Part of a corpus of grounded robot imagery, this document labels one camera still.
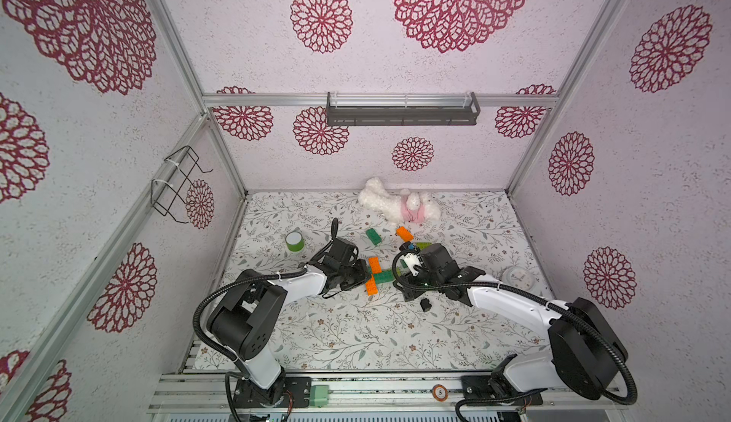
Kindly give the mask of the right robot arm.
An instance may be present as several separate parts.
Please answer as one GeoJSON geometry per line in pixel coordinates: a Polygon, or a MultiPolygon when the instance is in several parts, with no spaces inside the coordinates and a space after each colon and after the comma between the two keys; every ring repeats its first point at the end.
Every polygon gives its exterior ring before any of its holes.
{"type": "Polygon", "coordinates": [[[500,315],[547,342],[538,353],[505,358],[489,372],[485,396],[467,397],[464,405],[521,404],[550,389],[624,406],[638,401],[627,349],[593,302],[549,300],[508,285],[484,270],[460,266],[439,243],[424,249],[403,244],[391,273],[407,301],[435,292],[500,315]]]}

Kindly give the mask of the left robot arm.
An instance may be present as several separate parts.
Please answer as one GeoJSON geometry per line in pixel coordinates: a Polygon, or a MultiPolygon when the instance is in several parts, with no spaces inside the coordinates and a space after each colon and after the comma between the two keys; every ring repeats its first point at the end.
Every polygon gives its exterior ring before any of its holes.
{"type": "Polygon", "coordinates": [[[228,408],[236,421],[240,409],[285,402],[292,410],[297,405],[295,392],[287,387],[285,369],[268,346],[283,308],[312,296],[333,298],[370,280],[358,247],[339,239],[338,230],[335,218],[329,242],[297,270],[265,275],[248,269],[196,307],[194,334],[236,367],[225,374],[228,408]]]}

